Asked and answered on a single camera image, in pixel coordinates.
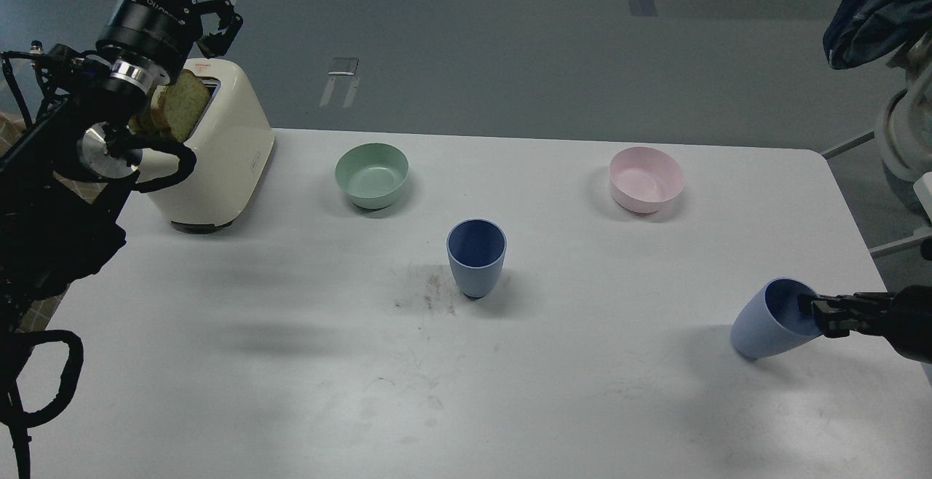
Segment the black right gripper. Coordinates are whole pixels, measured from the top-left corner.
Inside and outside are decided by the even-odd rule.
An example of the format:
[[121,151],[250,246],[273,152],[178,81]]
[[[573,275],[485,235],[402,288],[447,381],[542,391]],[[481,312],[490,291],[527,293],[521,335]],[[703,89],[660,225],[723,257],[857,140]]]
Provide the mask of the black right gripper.
[[858,291],[852,296],[800,296],[798,310],[826,339],[852,332],[881,336],[902,357],[931,363],[931,287],[913,285],[891,291]]

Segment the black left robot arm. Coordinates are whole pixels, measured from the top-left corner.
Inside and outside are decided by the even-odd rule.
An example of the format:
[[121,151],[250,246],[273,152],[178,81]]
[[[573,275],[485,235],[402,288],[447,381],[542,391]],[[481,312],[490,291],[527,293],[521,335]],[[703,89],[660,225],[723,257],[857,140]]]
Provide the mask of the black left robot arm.
[[156,85],[174,84],[194,47],[229,51],[242,17],[233,0],[119,0],[95,48],[2,54],[33,63],[42,110],[2,157],[2,327],[13,332],[34,303],[97,273],[125,244],[117,217],[133,191],[186,180],[195,151],[129,131]]

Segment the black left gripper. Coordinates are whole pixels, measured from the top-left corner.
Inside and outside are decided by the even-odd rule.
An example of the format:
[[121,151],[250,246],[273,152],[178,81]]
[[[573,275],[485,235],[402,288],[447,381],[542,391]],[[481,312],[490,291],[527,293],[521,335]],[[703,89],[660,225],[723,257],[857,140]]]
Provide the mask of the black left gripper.
[[216,15],[218,25],[197,40],[197,47],[204,58],[226,55],[244,24],[235,0],[196,2],[117,0],[95,44],[99,55],[112,65],[112,76],[144,93],[173,83],[201,35],[197,17],[204,15]]

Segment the white robot base right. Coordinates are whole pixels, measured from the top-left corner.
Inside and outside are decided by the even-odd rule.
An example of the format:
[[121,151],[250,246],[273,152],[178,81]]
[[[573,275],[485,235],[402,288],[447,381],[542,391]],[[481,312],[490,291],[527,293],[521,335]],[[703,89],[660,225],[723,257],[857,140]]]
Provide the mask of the white robot base right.
[[905,72],[905,88],[881,111],[873,136],[883,167],[896,180],[895,192],[906,207],[930,218],[931,170],[931,44],[930,37],[896,50],[886,67]]

